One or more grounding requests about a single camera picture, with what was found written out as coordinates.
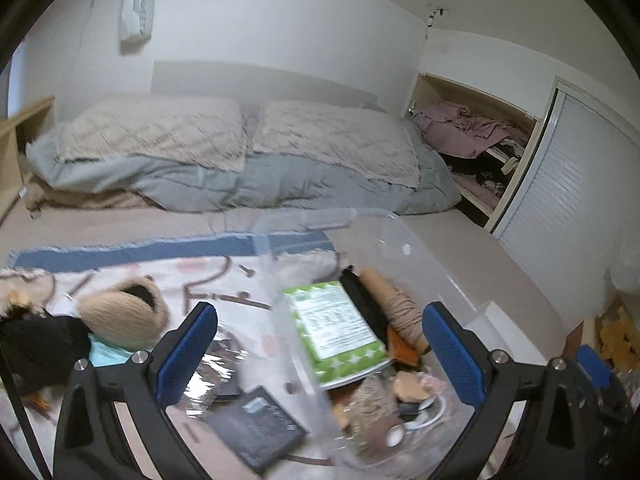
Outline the twine spool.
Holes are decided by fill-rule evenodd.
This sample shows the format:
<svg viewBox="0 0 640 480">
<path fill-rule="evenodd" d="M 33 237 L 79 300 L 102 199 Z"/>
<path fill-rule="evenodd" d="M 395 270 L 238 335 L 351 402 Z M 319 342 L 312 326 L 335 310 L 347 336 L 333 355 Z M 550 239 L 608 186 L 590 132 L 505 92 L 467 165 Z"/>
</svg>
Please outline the twine spool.
<svg viewBox="0 0 640 480">
<path fill-rule="evenodd" d="M 359 279 L 405 344 L 419 356 L 431 349 L 422 330 L 422 311 L 408 292 L 390 284 L 378 270 L 370 266 L 361 270 Z"/>
</svg>

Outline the green dotted wipes pack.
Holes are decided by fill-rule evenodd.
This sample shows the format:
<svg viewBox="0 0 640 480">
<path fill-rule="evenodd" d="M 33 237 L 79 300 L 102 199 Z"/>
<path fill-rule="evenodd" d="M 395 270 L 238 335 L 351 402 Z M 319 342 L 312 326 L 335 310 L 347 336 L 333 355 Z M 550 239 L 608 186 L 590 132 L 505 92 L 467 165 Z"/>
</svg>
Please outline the green dotted wipes pack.
<svg viewBox="0 0 640 480">
<path fill-rule="evenodd" d="M 283 295 L 322 389 L 352 384 L 390 365 L 385 344 L 340 282 L 289 288 Z"/>
</svg>

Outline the round wooden coaster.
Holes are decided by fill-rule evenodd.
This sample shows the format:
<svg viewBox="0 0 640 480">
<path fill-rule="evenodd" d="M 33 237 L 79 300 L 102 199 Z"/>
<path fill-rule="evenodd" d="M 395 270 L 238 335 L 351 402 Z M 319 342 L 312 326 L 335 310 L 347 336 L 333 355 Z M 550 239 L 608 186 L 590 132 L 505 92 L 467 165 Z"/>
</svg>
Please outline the round wooden coaster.
<svg viewBox="0 0 640 480">
<path fill-rule="evenodd" d="M 416 374 L 403 370 L 395 375 L 392 389 L 394 396 L 404 403 L 422 403 L 431 396 Z"/>
</svg>

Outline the teal wet wipes pack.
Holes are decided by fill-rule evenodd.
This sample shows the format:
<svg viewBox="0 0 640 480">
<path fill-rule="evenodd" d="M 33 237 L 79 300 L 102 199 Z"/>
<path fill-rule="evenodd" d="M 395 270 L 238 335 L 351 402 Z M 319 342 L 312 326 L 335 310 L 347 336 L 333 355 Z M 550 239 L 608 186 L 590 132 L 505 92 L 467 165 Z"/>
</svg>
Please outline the teal wet wipes pack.
<svg viewBox="0 0 640 480">
<path fill-rule="evenodd" d="M 89 335 L 91 348 L 89 361 L 94 367 L 110 366 L 126 363 L 132 352 L 120 347 L 114 347 L 103 341 L 95 334 Z"/>
</svg>

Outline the beige plush slipper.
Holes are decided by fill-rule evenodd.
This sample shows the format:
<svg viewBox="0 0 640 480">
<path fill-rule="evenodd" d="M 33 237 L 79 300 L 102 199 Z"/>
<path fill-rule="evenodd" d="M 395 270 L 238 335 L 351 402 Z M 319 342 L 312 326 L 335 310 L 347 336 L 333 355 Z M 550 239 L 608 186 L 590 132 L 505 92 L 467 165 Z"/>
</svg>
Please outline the beige plush slipper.
<svg viewBox="0 0 640 480">
<path fill-rule="evenodd" d="M 166 301 L 150 276 L 128 278 L 83 296 L 77 312 L 97 337 L 129 351 L 152 348 L 169 318 Z"/>
</svg>

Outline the silver foil bag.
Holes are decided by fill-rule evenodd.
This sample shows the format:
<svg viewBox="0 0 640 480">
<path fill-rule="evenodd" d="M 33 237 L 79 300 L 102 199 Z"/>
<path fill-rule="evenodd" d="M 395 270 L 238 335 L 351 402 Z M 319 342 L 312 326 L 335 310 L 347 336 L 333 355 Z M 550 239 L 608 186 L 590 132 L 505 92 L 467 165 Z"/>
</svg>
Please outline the silver foil bag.
<svg viewBox="0 0 640 480">
<path fill-rule="evenodd" d="M 239 339 L 220 328 L 186 385 L 178 407 L 191 418 L 201 418 L 215 403 L 237 399 L 243 393 L 240 368 L 246 357 Z"/>
</svg>

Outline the black fuzzy slipper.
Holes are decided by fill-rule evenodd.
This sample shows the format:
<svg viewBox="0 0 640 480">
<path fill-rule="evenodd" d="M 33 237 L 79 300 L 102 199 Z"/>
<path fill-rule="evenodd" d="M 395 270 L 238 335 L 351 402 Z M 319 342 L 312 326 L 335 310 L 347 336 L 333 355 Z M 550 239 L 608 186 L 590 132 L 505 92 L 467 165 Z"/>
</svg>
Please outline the black fuzzy slipper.
<svg viewBox="0 0 640 480">
<path fill-rule="evenodd" d="M 74 364 L 89 357 L 90 334 L 88 326 L 74 316 L 26 314 L 4 318 L 1 351 L 20 396 L 47 387 L 64 387 Z"/>
</svg>

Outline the dark notebook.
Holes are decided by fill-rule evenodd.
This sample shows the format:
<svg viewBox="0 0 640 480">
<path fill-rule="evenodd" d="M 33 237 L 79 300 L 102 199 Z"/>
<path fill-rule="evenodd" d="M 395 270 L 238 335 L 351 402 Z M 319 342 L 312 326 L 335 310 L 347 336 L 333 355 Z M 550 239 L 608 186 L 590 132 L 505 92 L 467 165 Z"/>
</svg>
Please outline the dark notebook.
<svg viewBox="0 0 640 480">
<path fill-rule="evenodd" d="M 216 408 L 206 424 L 255 474 L 298 448 L 308 434 L 263 386 Z"/>
</svg>

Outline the cartoon printed blanket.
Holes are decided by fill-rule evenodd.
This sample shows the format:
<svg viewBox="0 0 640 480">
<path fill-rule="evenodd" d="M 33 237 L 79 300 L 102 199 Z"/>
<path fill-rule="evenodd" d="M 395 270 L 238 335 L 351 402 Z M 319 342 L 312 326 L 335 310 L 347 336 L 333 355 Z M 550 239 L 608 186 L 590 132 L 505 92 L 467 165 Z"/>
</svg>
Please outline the cartoon printed blanket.
<svg viewBox="0 0 640 480">
<path fill-rule="evenodd" d="M 239 252 L 1 272 L 1 418 L 49 479 L 345 479 L 285 291 L 344 258 L 298 235 Z"/>
</svg>

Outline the white louvered closet door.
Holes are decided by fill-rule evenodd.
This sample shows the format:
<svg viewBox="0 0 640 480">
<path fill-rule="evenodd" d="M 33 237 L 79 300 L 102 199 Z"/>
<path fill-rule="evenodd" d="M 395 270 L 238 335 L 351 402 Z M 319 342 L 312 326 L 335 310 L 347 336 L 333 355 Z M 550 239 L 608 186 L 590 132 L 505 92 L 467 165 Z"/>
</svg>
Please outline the white louvered closet door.
<svg viewBox="0 0 640 480">
<path fill-rule="evenodd" d="M 638 130 L 557 80 L 533 155 L 492 234 L 573 328 L 612 300 L 615 245 L 638 221 Z"/>
</svg>

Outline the beige fleece blanket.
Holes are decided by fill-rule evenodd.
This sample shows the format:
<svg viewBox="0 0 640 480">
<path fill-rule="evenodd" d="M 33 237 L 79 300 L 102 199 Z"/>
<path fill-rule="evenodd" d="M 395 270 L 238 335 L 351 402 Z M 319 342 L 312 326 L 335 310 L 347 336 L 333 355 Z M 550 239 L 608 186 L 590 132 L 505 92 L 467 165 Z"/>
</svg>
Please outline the beige fleece blanket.
<svg viewBox="0 0 640 480">
<path fill-rule="evenodd" d="M 115 190 L 92 194 L 64 191 L 51 188 L 38 177 L 30 179 L 26 190 L 26 208 L 30 211 L 46 207 L 88 210 L 158 208 L 157 203 L 136 192 Z"/>
</svg>

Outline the clear plastic storage bin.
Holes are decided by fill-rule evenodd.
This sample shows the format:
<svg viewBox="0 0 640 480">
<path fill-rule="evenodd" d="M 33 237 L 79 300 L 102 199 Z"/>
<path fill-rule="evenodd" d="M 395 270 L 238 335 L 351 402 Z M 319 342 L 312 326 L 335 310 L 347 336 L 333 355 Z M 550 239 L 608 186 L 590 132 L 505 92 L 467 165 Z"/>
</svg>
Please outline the clear plastic storage bin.
<svg viewBox="0 0 640 480">
<path fill-rule="evenodd" d="M 443 304 L 489 347 L 500 338 L 414 233 L 394 214 L 373 209 L 282 210 L 259 217 L 255 247 L 272 301 L 274 328 L 306 388 L 312 430 L 341 479 L 425 479 L 451 450 L 483 391 L 464 393 L 445 360 L 454 345 L 442 322 L 420 314 L 414 332 L 431 349 L 420 374 L 441 379 L 409 420 L 398 414 L 402 384 L 390 319 L 363 284 L 378 272 L 396 299 Z"/>
</svg>

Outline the grey blue duvet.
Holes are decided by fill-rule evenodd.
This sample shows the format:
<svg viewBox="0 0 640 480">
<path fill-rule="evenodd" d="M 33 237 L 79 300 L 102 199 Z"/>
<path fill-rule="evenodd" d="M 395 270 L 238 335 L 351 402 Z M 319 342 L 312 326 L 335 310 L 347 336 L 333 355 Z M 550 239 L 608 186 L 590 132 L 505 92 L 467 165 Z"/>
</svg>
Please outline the grey blue duvet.
<svg viewBox="0 0 640 480">
<path fill-rule="evenodd" d="M 434 214 L 460 202 L 442 158 L 417 143 L 420 184 L 407 188 L 368 180 L 358 172 L 292 155 L 250 153 L 242 171 L 219 171 L 141 155 L 66 162 L 58 157 L 59 124 L 35 141 L 26 158 L 35 176 L 63 193 L 129 192 L 167 210 L 231 208 L 380 208 L 395 214 Z"/>
</svg>

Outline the beige quilted left pillow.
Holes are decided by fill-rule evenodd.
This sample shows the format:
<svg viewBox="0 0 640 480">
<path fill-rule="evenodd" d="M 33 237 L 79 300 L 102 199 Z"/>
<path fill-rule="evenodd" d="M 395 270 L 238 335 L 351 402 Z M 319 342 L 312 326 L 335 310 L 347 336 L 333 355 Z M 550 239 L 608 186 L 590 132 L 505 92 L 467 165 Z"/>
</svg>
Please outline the beige quilted left pillow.
<svg viewBox="0 0 640 480">
<path fill-rule="evenodd" d="M 63 127 L 63 160 L 149 156 L 220 171 L 245 167 L 240 104 L 214 96 L 115 94 Z"/>
</svg>

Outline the beige quilted pillow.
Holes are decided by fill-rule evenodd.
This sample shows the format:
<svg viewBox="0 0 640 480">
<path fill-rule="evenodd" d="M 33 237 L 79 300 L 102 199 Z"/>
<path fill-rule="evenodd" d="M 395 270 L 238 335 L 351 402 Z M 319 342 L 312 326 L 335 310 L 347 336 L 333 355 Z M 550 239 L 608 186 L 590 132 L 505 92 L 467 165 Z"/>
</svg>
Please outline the beige quilted pillow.
<svg viewBox="0 0 640 480">
<path fill-rule="evenodd" d="M 63 160 L 149 156 L 220 171 L 245 167 L 240 104 L 214 96 L 115 94 L 63 127 Z"/>
<path fill-rule="evenodd" d="M 256 153 L 306 157 L 355 171 L 368 180 L 417 188 L 420 165 L 408 129 L 375 110 L 276 101 L 260 115 Z"/>
</svg>

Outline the wooden bedside shelf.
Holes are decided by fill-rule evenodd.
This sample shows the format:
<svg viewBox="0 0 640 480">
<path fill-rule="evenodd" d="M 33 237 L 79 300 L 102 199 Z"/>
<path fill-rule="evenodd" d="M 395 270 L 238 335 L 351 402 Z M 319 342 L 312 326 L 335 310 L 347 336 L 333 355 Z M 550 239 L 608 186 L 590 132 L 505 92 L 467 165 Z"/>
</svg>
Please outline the wooden bedside shelf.
<svg viewBox="0 0 640 480">
<path fill-rule="evenodd" d="M 1 121 L 1 220 L 26 193 L 32 178 L 26 162 L 27 144 L 54 125 L 54 101 L 54 96 L 46 96 Z"/>
</svg>

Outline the pile of pink clothes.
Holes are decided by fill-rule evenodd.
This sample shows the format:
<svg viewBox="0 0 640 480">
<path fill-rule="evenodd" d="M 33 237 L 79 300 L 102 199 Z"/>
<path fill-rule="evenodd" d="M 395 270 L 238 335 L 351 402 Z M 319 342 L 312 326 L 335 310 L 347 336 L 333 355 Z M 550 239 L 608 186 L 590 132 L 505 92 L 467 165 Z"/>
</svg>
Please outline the pile of pink clothes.
<svg viewBox="0 0 640 480">
<path fill-rule="evenodd" d="M 510 120 L 491 119 L 447 101 L 418 110 L 412 122 L 428 146 L 457 158 L 477 158 L 506 139 L 525 148 L 529 139 L 529 134 Z"/>
</svg>

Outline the beige quilted right pillow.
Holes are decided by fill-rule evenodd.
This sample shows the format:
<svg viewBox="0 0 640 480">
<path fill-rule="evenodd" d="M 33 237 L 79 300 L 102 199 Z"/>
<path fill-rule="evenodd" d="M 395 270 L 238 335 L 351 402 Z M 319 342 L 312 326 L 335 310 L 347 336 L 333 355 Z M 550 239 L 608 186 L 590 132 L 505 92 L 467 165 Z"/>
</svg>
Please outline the beige quilted right pillow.
<svg viewBox="0 0 640 480">
<path fill-rule="evenodd" d="M 408 129 L 375 110 L 276 101 L 260 115 L 256 153 L 306 157 L 355 171 L 368 180 L 417 188 L 420 165 Z"/>
</svg>

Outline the white hanging bag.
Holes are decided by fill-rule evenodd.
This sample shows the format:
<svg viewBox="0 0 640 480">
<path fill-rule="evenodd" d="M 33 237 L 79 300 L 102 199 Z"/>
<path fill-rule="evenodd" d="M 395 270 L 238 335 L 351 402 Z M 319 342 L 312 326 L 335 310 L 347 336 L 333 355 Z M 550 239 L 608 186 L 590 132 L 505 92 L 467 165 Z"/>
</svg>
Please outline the white hanging bag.
<svg viewBox="0 0 640 480">
<path fill-rule="evenodd" d="M 132 53 L 152 36 L 155 0 L 122 0 L 118 41 L 122 54 Z"/>
</svg>

